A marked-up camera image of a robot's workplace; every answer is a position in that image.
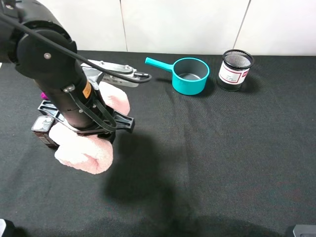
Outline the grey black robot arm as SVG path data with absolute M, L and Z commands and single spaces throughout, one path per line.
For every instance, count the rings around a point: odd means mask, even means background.
M 32 79 L 48 97 L 39 110 L 73 132 L 113 141 L 117 130 L 133 131 L 134 119 L 105 104 L 76 43 L 40 2 L 1 1 L 0 60 Z

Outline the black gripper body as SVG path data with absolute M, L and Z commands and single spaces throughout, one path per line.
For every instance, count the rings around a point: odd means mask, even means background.
M 126 94 L 111 84 L 87 81 L 84 86 L 59 90 L 57 105 L 43 100 L 38 111 L 79 137 L 96 136 L 113 143 L 118 130 L 131 133 L 135 126 L 135 119 L 128 116 L 129 102 L 118 104 L 123 102 L 121 95 Z

